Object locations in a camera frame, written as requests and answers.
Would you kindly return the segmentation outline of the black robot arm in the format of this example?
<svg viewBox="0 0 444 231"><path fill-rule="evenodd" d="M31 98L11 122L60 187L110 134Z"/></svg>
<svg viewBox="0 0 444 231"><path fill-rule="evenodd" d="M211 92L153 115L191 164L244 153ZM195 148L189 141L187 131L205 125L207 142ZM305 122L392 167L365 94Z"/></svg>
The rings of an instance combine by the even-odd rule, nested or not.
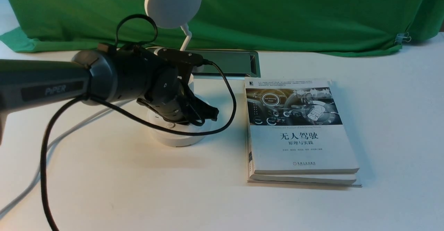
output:
<svg viewBox="0 0 444 231"><path fill-rule="evenodd" d="M78 52L70 62L2 59L0 62L1 133L13 112L83 97L114 103L137 100L164 121L201 126L216 121L219 110L189 86L193 68L207 61L175 49L149 51L135 43L117 49L100 44Z"/></svg>

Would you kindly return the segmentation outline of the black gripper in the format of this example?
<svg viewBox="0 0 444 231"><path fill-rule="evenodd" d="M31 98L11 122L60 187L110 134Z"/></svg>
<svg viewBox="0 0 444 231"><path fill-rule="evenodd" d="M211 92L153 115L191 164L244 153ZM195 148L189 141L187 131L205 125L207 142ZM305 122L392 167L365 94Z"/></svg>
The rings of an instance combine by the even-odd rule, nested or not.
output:
<svg viewBox="0 0 444 231"><path fill-rule="evenodd" d="M202 126L207 119L216 121L219 109L198 98L188 84L193 68L198 67L163 59L150 89L136 102L166 122Z"/></svg>

